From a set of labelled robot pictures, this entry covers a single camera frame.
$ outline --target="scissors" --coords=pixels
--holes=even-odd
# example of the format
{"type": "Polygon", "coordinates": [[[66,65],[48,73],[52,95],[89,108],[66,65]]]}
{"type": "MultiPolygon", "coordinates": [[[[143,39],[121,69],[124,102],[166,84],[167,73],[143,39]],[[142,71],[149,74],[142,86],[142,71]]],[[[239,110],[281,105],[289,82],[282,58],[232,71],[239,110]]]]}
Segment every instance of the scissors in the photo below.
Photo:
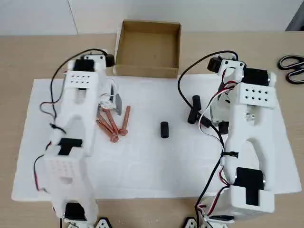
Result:
{"type": "Polygon", "coordinates": [[[296,84],[296,85],[304,84],[304,78],[302,80],[292,79],[293,76],[304,73],[304,57],[303,56],[297,56],[297,55],[284,56],[278,61],[277,67],[280,70],[291,70],[291,69],[294,70],[286,75],[285,78],[286,78],[287,82],[289,82],[291,84],[296,84]],[[296,60],[297,62],[289,64],[289,65],[283,65],[283,62],[287,59],[296,60]]]}

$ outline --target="open cardboard box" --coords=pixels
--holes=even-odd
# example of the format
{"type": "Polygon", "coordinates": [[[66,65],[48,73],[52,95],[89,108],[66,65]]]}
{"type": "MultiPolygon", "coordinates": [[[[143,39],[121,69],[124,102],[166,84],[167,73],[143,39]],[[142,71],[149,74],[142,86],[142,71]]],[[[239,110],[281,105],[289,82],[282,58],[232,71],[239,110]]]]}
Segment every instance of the open cardboard box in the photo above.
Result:
{"type": "Polygon", "coordinates": [[[116,53],[116,74],[176,78],[180,23],[124,20],[116,53]]]}

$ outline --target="copper peg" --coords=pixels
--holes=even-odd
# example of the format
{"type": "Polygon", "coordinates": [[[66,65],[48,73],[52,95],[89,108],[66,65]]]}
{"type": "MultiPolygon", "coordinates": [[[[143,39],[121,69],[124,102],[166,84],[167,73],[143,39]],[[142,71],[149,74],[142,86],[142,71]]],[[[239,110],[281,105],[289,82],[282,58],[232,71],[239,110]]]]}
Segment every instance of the copper peg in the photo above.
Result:
{"type": "Polygon", "coordinates": [[[130,110],[131,110],[131,106],[128,105],[124,114],[123,127],[118,131],[120,135],[125,136],[128,134],[127,125],[128,125],[130,110]]]}
{"type": "Polygon", "coordinates": [[[110,121],[110,124],[112,125],[115,134],[118,134],[118,128],[117,128],[117,126],[115,124],[115,121],[114,121],[114,119],[113,119],[113,117],[111,115],[110,110],[104,108],[103,111],[105,112],[106,116],[108,117],[108,119],[110,121]]]}
{"type": "Polygon", "coordinates": [[[101,122],[99,122],[98,120],[96,120],[98,126],[110,137],[110,141],[112,143],[116,143],[118,142],[119,138],[117,136],[117,134],[115,133],[111,133],[106,126],[104,126],[101,122]]]}
{"type": "Polygon", "coordinates": [[[98,114],[97,118],[111,133],[114,133],[113,127],[100,114],[98,114]]]}

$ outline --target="wooden tabletop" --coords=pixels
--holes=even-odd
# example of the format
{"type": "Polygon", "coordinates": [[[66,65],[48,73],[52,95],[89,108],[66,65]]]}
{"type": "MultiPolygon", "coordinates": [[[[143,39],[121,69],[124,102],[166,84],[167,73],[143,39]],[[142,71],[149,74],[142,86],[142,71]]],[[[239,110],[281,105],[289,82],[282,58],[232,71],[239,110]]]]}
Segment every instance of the wooden tabletop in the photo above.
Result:
{"type": "MultiPolygon", "coordinates": [[[[51,78],[68,57],[86,48],[114,52],[115,35],[0,37],[0,227],[59,227],[50,202],[21,203],[11,199],[19,144],[35,78],[51,78]]],[[[204,55],[234,50],[248,66],[277,73],[277,93],[295,161],[304,178],[304,85],[291,85],[276,68],[285,54],[304,56],[303,32],[204,32],[181,36],[180,72],[204,55]]],[[[190,73],[207,73],[201,63],[190,73]]],[[[237,222],[240,228],[304,227],[304,192],[277,195],[275,213],[237,222]]],[[[113,228],[180,228],[194,214],[195,199],[125,199],[99,201],[100,216],[113,228]]]]}

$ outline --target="robotic arm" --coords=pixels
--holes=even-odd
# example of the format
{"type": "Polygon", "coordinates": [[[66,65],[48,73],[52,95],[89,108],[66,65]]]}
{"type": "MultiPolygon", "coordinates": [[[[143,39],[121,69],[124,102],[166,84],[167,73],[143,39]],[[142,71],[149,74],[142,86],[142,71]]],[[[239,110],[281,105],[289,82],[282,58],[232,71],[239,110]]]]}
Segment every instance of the robotic arm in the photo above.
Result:
{"type": "Polygon", "coordinates": [[[92,227],[98,216],[92,184],[87,175],[86,157],[93,153],[96,129],[96,113],[100,102],[107,108],[120,108],[119,95],[102,96],[101,88],[106,80],[106,68],[114,65],[112,55],[86,55],[70,60],[66,72],[61,110],[56,118],[50,146],[44,156],[48,187],[54,211],[65,222],[78,227],[92,227]],[[69,132],[76,122],[82,132],[77,136],[69,132]]]}
{"type": "MultiPolygon", "coordinates": [[[[274,212],[276,153],[272,117],[277,105],[276,75],[247,68],[241,61],[219,58],[212,58],[208,68],[222,77],[219,91],[229,88],[211,104],[210,110],[213,124],[219,126],[220,132],[228,133],[221,158],[228,185],[215,197],[200,202],[200,227],[222,228],[235,220],[274,212]],[[247,142],[257,155],[256,169],[243,163],[248,156],[243,149],[247,142]]],[[[189,227],[191,222],[196,224],[193,220],[188,222],[189,227]]]]}

